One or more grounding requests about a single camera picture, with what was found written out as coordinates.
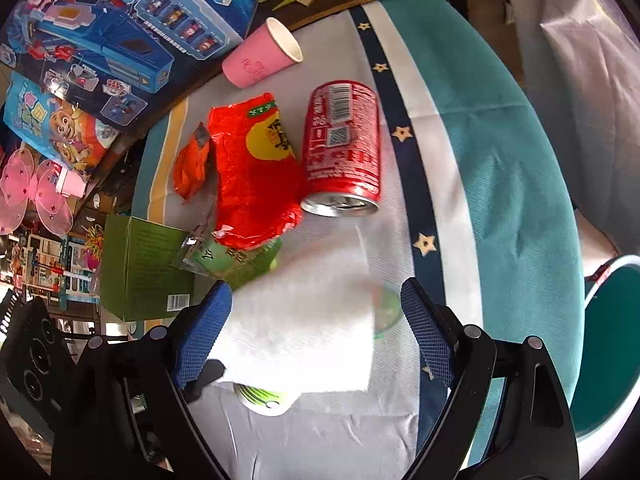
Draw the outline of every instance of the green box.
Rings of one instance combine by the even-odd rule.
[[[100,302],[123,321],[173,317],[190,304],[194,274],[172,265],[188,233],[110,215],[102,249]]]

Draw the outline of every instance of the white stripe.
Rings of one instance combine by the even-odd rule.
[[[463,324],[482,326],[476,239],[447,129],[409,49],[385,8],[379,2],[366,4],[363,8],[394,73],[411,119],[412,134],[420,148],[436,217],[447,306]]]

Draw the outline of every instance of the pink fairy wing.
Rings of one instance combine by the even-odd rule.
[[[16,156],[19,152],[28,156]],[[29,180],[33,173],[33,158],[28,150],[17,150],[9,158],[0,177],[0,189],[4,201],[9,207],[19,206],[29,195]]]
[[[66,198],[56,192],[56,182],[58,174],[51,164],[46,169],[47,161],[43,162],[36,174],[41,174],[35,190],[35,203],[40,216],[40,221],[50,232],[57,236],[62,236],[71,231],[74,224],[74,218],[71,209],[66,204]]]
[[[4,194],[0,194],[0,235],[13,233],[21,224],[24,213],[27,211],[27,199],[18,205],[9,205],[4,199]]]

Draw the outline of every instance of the navy blue stripe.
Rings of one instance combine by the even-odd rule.
[[[435,303],[446,304],[444,296],[444,280],[442,278],[442,261],[440,259],[440,242],[436,230],[433,203],[427,176],[424,173],[422,157],[415,136],[407,137],[403,142],[393,135],[396,128],[411,127],[409,114],[404,106],[402,95],[398,89],[393,67],[388,62],[378,37],[369,23],[369,18],[362,7],[352,7],[351,17],[359,31],[360,41],[364,47],[371,73],[391,135],[396,154],[398,172],[404,194],[407,221],[409,224],[409,244],[414,260],[414,273],[422,288]],[[389,70],[376,70],[374,67]],[[436,251],[422,255],[420,249],[414,247],[420,234],[434,237]],[[423,348],[420,348],[420,368],[425,366]],[[441,381],[431,381],[425,372],[420,373],[420,407],[418,409],[417,449],[419,450],[431,433],[440,412],[447,402],[447,388]]]

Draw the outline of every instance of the pink butterfly wings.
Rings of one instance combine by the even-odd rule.
[[[29,200],[35,202],[40,221],[51,233],[62,236],[71,231],[73,215],[66,198],[56,192],[58,168],[45,160],[35,174],[29,150],[13,152],[0,178],[0,235],[17,229]]]

